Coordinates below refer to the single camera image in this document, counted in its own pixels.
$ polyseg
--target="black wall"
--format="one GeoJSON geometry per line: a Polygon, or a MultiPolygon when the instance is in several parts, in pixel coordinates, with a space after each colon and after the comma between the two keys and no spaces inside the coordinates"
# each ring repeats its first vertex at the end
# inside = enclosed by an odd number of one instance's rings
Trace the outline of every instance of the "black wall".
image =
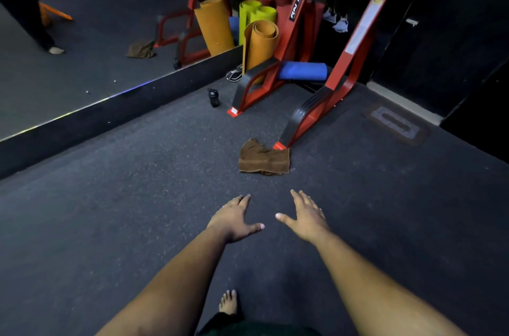
{"type": "Polygon", "coordinates": [[[373,80],[443,117],[509,56],[509,0],[415,0],[373,80]]]}

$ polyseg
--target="shoe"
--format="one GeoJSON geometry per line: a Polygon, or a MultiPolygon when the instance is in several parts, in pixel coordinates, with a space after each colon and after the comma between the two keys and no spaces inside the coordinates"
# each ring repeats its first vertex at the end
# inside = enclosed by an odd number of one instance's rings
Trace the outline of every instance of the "shoe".
{"type": "Polygon", "coordinates": [[[51,47],[50,49],[48,49],[48,52],[51,53],[52,55],[61,55],[65,51],[58,47],[51,47]]]}
{"type": "Polygon", "coordinates": [[[341,17],[332,28],[338,33],[346,33],[348,32],[348,20],[345,17],[341,17]]]}
{"type": "Polygon", "coordinates": [[[329,23],[336,24],[336,14],[332,14],[330,8],[323,14],[322,18],[329,23]]]}

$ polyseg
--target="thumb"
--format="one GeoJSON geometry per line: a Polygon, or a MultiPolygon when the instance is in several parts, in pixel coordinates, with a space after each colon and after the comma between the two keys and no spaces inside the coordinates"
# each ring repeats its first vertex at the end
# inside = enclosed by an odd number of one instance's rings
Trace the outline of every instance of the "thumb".
{"type": "Polygon", "coordinates": [[[294,230],[295,224],[297,223],[296,220],[291,219],[290,217],[288,217],[286,214],[283,214],[283,213],[277,213],[276,220],[278,220],[279,222],[282,222],[283,224],[285,224],[292,230],[294,230]]]}
{"type": "Polygon", "coordinates": [[[264,224],[247,225],[247,231],[249,232],[248,236],[251,236],[251,234],[261,232],[262,230],[264,230],[264,228],[265,228],[264,224]]]}

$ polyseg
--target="black floor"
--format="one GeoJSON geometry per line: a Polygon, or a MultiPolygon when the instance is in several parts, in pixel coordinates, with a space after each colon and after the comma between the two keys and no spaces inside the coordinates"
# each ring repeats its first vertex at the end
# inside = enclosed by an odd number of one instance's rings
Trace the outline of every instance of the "black floor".
{"type": "Polygon", "coordinates": [[[261,234],[229,245],[201,320],[237,288],[249,319],[355,331],[316,251],[275,221],[305,190],[355,249],[471,336],[505,335],[509,166],[434,129],[406,146],[361,112],[357,86],[292,149],[291,173],[238,173],[251,137],[273,144],[309,96],[286,85],[232,119],[214,84],[0,182],[0,331],[90,335],[240,193],[261,234]]]}
{"type": "MultiPolygon", "coordinates": [[[[129,45],[153,40],[156,17],[187,0],[41,0],[71,15],[49,32],[66,50],[41,50],[0,6],[0,139],[173,71],[175,45],[149,60],[128,59],[129,45]]],[[[182,21],[169,23],[178,34],[182,21]]],[[[190,50],[204,46],[202,38],[190,50]]]]}

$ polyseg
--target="brown towel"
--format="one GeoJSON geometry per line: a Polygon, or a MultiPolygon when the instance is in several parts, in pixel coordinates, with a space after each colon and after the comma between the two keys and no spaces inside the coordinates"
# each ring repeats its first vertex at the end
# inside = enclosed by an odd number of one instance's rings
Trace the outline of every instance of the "brown towel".
{"type": "Polygon", "coordinates": [[[268,149],[251,138],[240,149],[239,170],[263,175],[289,174],[289,149],[268,149]]]}
{"type": "Polygon", "coordinates": [[[154,52],[155,41],[139,41],[131,44],[127,51],[127,57],[135,59],[149,59],[156,56],[154,52]]]}

